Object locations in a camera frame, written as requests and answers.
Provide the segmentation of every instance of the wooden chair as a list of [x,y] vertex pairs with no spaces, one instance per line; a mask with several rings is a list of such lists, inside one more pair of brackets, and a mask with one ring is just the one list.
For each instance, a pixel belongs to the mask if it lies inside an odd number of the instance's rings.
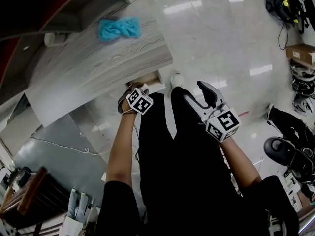
[[0,216],[17,230],[41,223],[68,210],[70,193],[41,167],[15,194],[11,187],[0,208]]
[[58,236],[65,216],[66,213],[63,213],[36,225],[21,228],[17,232],[20,236]]

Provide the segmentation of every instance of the blue towel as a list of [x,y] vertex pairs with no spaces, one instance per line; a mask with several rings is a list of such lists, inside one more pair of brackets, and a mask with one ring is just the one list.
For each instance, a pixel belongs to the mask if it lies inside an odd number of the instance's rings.
[[117,21],[103,19],[99,22],[99,39],[110,41],[119,36],[140,37],[141,27],[138,18],[121,18]]

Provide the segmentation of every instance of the tiled floor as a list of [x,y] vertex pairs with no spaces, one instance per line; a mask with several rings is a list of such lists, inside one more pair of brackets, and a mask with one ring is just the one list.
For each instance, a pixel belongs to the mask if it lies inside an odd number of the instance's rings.
[[[170,75],[178,71],[185,78],[184,88],[201,102],[197,80],[219,88],[226,102],[239,114],[249,111],[241,117],[243,125],[234,139],[263,178],[276,174],[281,167],[265,156],[263,143],[268,137],[280,134],[263,119],[265,108],[272,102],[277,108],[302,118],[292,108],[288,62],[285,52],[278,47],[282,23],[268,14],[264,0],[147,1],[174,57],[173,65],[160,71],[167,85]],[[285,38],[284,30],[280,38],[282,46]],[[297,29],[290,29],[289,44],[299,39]],[[118,128],[120,115],[116,113],[116,104],[123,90],[118,88],[87,104],[109,143]],[[165,108],[170,132],[175,135],[169,99]],[[313,127],[314,116],[302,119]],[[134,176],[139,179],[136,163]]]

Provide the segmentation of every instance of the floor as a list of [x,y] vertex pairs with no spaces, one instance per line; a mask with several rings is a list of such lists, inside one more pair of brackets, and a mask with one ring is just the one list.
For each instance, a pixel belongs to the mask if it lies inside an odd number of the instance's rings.
[[[293,91],[285,51],[278,47],[282,23],[271,17],[264,0],[147,0],[152,8],[174,63],[160,70],[168,89],[166,115],[169,130],[176,134],[172,117],[169,78],[175,71],[185,78],[184,88],[203,101],[196,81],[214,85],[226,102],[241,117],[243,123],[234,139],[255,164],[263,178],[283,171],[283,167],[265,156],[263,143],[280,134],[264,120],[269,102],[294,114],[313,127],[314,115],[304,118],[294,112]],[[289,29],[289,44],[298,43],[297,29]],[[284,46],[285,30],[280,37]],[[97,127],[109,143],[115,137],[120,115],[117,99],[124,91],[121,86],[86,104]],[[134,153],[137,137],[134,133]],[[139,168],[134,160],[133,187],[140,193]]]
[[16,167],[29,167],[32,171],[44,166],[63,188],[84,192],[90,202],[100,206],[104,190],[101,178],[107,165],[99,155],[77,151],[86,152],[85,148],[96,153],[72,117],[65,115],[32,134],[14,156],[14,162]]

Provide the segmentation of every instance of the white cup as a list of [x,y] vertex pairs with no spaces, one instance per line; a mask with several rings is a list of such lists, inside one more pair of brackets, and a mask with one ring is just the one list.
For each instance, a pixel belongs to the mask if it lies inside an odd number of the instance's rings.
[[65,42],[64,33],[46,33],[44,37],[45,46],[58,46]]

